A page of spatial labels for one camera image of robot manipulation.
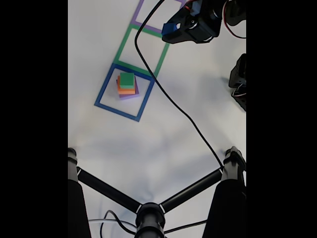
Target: stacked blocks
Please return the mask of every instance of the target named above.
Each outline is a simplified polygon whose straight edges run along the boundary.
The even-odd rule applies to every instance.
[[[129,99],[139,96],[139,90],[134,73],[121,73],[118,75],[117,88],[120,99]]]

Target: blue square outline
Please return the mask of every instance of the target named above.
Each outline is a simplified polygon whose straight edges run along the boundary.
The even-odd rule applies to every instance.
[[[128,72],[128,73],[134,73],[136,76],[141,77],[141,78],[143,78],[143,79],[146,79],[146,80],[149,80],[149,81],[150,81],[149,87],[148,87],[148,89],[147,89],[147,92],[145,93],[143,102],[142,102],[142,104],[141,104],[141,107],[140,107],[140,109],[139,109],[139,112],[138,112],[137,116],[133,116],[133,115],[131,115],[131,114],[125,113],[125,112],[123,112],[123,111],[120,111],[120,110],[118,110],[118,109],[115,109],[115,108],[112,108],[112,107],[109,107],[109,106],[106,106],[106,105],[100,103],[100,100],[101,100],[101,98],[103,97],[103,94],[104,94],[104,92],[105,92],[105,90],[106,90],[106,87],[107,87],[107,85],[108,85],[108,83],[109,83],[109,80],[110,80],[110,78],[111,78],[111,76],[112,76],[112,73],[113,73],[113,71],[114,71],[115,68],[117,68],[117,69],[119,69],[119,70],[123,70],[123,71]],[[132,120],[135,120],[135,121],[140,121],[141,116],[142,116],[142,113],[143,113],[143,110],[144,110],[144,108],[145,108],[145,105],[146,105],[146,103],[147,103],[147,101],[148,101],[148,98],[149,98],[150,93],[151,93],[151,91],[152,91],[152,88],[153,88],[153,86],[154,86],[154,82],[155,82],[155,81],[154,81],[154,79],[153,79],[151,76],[148,76],[148,75],[146,75],[146,74],[143,74],[143,73],[134,71],[134,70],[132,70],[132,69],[126,68],[126,67],[124,67],[124,66],[121,66],[121,65],[112,63],[112,65],[111,65],[111,67],[110,67],[110,69],[109,69],[109,71],[108,71],[108,74],[107,74],[107,76],[106,76],[106,79],[105,79],[105,81],[104,81],[104,83],[103,83],[103,86],[101,87],[101,90],[100,90],[100,92],[99,92],[99,94],[98,94],[98,97],[97,97],[97,99],[96,99],[94,105],[97,106],[97,107],[100,107],[100,108],[102,108],[102,109],[105,109],[105,110],[107,110],[107,111],[110,111],[110,112],[116,113],[116,114],[118,114],[118,115],[121,115],[121,116],[123,116],[123,117],[129,118],[129,119],[132,119]]]

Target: black cable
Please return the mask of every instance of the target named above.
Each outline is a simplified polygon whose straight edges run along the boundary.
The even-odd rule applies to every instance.
[[[167,230],[166,232],[164,232],[164,234],[168,234],[168,233],[171,233],[171,232],[179,231],[179,230],[182,230],[182,229],[185,229],[185,228],[189,228],[189,227],[202,225],[202,224],[205,224],[206,222],[207,222],[207,220],[204,220],[204,221],[201,221],[201,222],[195,222],[195,223],[184,225],[184,226],[181,226],[181,227],[176,227],[174,229]]]
[[[119,218],[117,217],[117,215],[116,215],[114,212],[112,212],[111,210],[108,210],[108,211],[106,212],[104,219],[106,219],[108,213],[111,213],[111,214],[114,216],[114,218],[115,218],[115,220],[118,222],[119,226],[120,226],[122,229],[124,229],[125,232],[128,232],[129,234],[135,235],[135,232],[133,232],[133,231],[129,230],[128,228],[126,228],[126,227],[121,223],[121,221],[119,220]],[[103,238],[103,233],[102,233],[102,232],[103,232],[103,226],[104,226],[104,224],[102,223],[101,226],[100,226],[100,237],[101,237],[101,238]]]
[[[198,134],[201,136],[201,138],[203,139],[203,141],[207,144],[207,146],[209,147],[209,149],[212,151],[213,155],[216,157],[218,163],[220,164],[221,170],[223,170],[223,165],[220,161],[220,159],[218,158],[217,154],[215,153],[215,151],[213,150],[213,148],[209,145],[209,143],[207,142],[207,140],[204,138],[203,134],[200,132],[200,130],[198,129],[198,127],[196,126],[195,122],[193,121],[193,119],[191,119],[191,117],[184,112],[171,98],[170,96],[165,92],[165,90],[162,88],[162,86],[160,85],[160,83],[158,82],[157,78],[154,76],[153,72],[151,71],[150,67],[148,66],[147,62],[145,61],[143,55],[140,52],[140,49],[138,47],[138,37],[142,31],[142,29],[144,28],[144,26],[147,24],[147,22],[149,21],[149,19],[151,18],[151,16],[154,14],[154,12],[158,9],[158,7],[164,2],[165,0],[160,0],[156,6],[152,9],[152,11],[150,12],[150,14],[147,16],[147,18],[144,20],[144,22],[142,23],[140,29],[138,30],[135,39],[134,39],[134,44],[135,44],[135,48],[139,54],[139,56],[141,57],[143,63],[145,64],[146,68],[148,69],[149,73],[151,74],[152,78],[155,80],[155,83],[157,83],[158,87],[161,89],[161,91],[163,92],[163,94],[170,100],[170,102],[178,109],[181,111],[181,113],[183,113],[189,120],[190,122],[193,124],[193,126],[195,127],[196,131],[198,132]]]

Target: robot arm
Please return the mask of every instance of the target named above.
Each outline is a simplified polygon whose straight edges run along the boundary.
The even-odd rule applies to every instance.
[[[225,20],[235,26],[246,20],[246,0],[189,0],[162,29],[162,40],[175,44],[194,41],[208,43],[220,33],[222,10]]]

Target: green block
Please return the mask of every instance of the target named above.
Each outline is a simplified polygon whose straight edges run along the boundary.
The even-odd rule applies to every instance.
[[[120,73],[120,88],[134,88],[134,73]]]

